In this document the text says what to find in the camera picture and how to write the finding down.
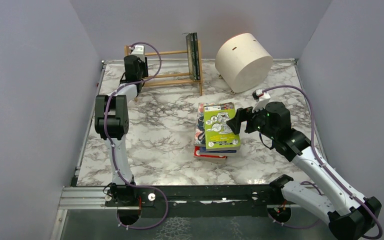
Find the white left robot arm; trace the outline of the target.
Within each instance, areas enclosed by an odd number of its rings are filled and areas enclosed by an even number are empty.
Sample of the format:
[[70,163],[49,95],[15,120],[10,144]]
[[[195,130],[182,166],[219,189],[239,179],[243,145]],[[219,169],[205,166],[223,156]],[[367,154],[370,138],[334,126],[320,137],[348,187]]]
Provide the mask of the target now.
[[148,77],[146,57],[127,55],[124,57],[124,73],[119,86],[110,94],[99,94],[95,98],[94,129],[105,141],[108,149],[112,180],[108,196],[117,203],[131,203],[136,200],[134,176],[126,149],[126,135],[129,131],[128,103],[136,98]]

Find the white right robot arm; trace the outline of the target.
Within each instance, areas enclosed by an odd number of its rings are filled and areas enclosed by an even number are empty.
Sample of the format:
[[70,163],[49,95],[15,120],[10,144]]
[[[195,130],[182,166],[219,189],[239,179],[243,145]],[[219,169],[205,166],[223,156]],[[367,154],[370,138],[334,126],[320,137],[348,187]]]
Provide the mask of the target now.
[[353,188],[305,134],[292,128],[290,111],[282,102],[270,102],[258,111],[239,108],[227,125],[238,134],[242,122],[246,122],[246,133],[258,132],[271,139],[271,148],[304,171],[324,194],[308,190],[283,174],[269,184],[275,201],[293,202],[306,209],[326,223],[338,240],[369,238],[366,233],[379,222],[380,201]]

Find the dark green hardcover book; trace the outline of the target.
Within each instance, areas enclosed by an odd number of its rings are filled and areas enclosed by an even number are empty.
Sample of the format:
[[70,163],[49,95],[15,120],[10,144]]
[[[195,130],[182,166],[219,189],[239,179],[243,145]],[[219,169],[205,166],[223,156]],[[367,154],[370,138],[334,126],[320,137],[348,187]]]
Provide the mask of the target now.
[[196,72],[196,80],[200,81],[200,68],[199,68],[199,48],[198,48],[198,35],[196,32],[192,33],[192,39],[194,44],[194,55],[195,55],[195,72]]

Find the wooden dowel rack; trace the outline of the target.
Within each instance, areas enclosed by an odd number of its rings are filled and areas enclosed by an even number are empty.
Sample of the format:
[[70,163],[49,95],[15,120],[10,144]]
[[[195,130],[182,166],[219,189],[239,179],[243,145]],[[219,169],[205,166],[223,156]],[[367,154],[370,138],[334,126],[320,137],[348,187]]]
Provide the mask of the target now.
[[153,47],[153,53],[146,53],[146,46],[148,43],[139,42],[131,45],[125,45],[124,57],[128,55],[135,55],[142,60],[147,57],[148,77],[142,81],[133,82],[138,85],[138,89],[142,87],[163,87],[163,86],[177,86],[177,85],[197,85],[199,94],[202,96],[204,93],[204,73],[202,63],[202,50],[201,41],[197,40],[198,44],[198,60],[201,80],[197,81],[196,66],[195,66],[195,48],[194,41],[192,40],[193,60],[195,67],[196,81],[191,80],[188,68],[188,51],[161,51],[157,52]]

